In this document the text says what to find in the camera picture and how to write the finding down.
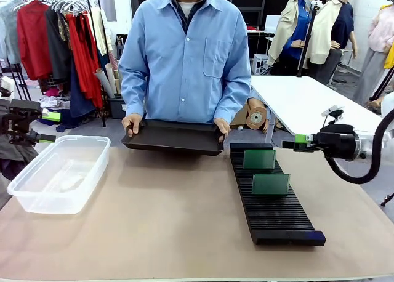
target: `transparent plastic bin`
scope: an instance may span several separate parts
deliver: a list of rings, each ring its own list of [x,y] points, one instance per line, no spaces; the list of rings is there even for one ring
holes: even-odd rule
[[[108,165],[110,145],[108,137],[63,136],[16,176],[8,194],[27,212],[79,213]]]

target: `beige tabletop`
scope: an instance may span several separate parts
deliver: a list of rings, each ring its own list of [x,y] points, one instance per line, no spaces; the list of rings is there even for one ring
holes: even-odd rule
[[[320,248],[254,246],[228,154],[173,157],[112,148],[75,216],[0,211],[0,278],[335,280],[394,275],[394,225],[321,153],[277,150]]]

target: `black tray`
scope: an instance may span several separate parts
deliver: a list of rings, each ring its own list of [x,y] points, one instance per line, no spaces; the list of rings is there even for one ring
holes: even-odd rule
[[[180,151],[197,155],[217,156],[223,152],[223,136],[215,125],[172,123],[145,120],[137,135],[127,134],[122,143],[131,149],[151,151]]]
[[[243,169],[244,150],[272,150],[266,144],[231,144],[230,156],[245,210],[247,224],[256,245],[324,246],[326,237],[315,230],[289,187],[287,196],[253,195],[253,174],[283,173],[276,161],[274,170]]]

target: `gray jacket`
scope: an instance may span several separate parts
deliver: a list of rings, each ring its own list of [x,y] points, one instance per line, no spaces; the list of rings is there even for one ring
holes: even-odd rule
[[[14,8],[23,3],[23,0],[10,0],[0,5],[0,57],[8,58],[10,63],[20,63],[17,14]]]

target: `black slotted rack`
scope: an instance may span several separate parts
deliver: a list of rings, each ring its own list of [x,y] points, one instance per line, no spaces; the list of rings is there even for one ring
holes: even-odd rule
[[[291,187],[287,196],[252,194],[253,174],[283,171],[277,161],[274,170],[243,169],[244,150],[272,149],[267,144],[230,146],[231,163],[253,242],[256,245],[324,246],[326,237],[323,232],[315,231]]]

